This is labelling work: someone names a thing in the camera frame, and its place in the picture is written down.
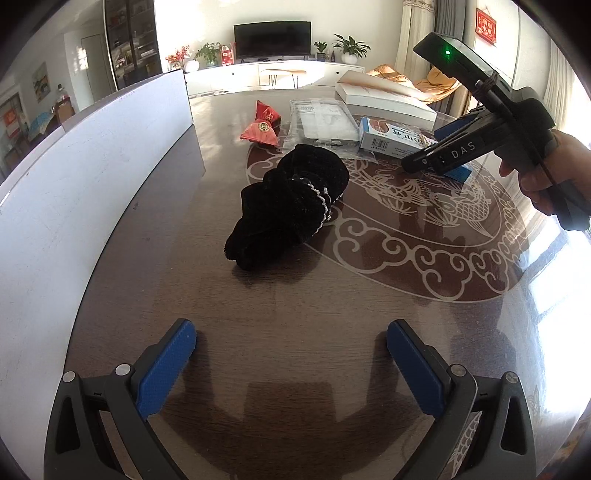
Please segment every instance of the clear plastic packaging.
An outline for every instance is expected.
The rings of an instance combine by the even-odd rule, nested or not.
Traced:
[[[333,99],[292,100],[290,130],[283,153],[297,144],[315,145],[341,158],[375,161],[373,153],[359,148],[359,127],[346,105]]]

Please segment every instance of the television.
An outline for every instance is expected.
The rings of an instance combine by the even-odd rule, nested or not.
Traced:
[[[234,25],[236,58],[310,55],[311,22],[259,22]]]

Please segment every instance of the human hand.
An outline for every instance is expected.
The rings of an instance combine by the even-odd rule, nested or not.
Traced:
[[[591,200],[591,151],[579,140],[560,130],[552,130],[558,147],[544,159],[546,168],[556,183],[572,180],[577,190],[589,201]],[[501,161],[499,175],[506,177],[514,169],[505,161]],[[554,205],[545,190],[552,185],[541,166],[528,173],[519,173],[519,187],[529,197],[534,207],[546,215],[556,213]]]

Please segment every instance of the white tv cabinet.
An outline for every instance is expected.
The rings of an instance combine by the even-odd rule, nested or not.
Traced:
[[[277,75],[277,82],[271,85],[271,78],[266,70],[282,70]],[[186,73],[187,92],[189,96],[202,95],[210,92],[241,92],[243,90],[292,89],[294,81],[288,71],[305,72],[298,74],[296,84],[323,85],[334,87],[347,70],[364,72],[358,65],[332,63],[314,60],[258,61],[238,63],[226,67],[211,67]]]

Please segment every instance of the gray curtain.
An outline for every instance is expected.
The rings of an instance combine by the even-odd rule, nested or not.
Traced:
[[[464,40],[464,24],[466,21],[466,0],[438,0],[435,15],[435,31],[444,35]],[[454,94],[445,97],[430,106],[441,113],[449,113]]]

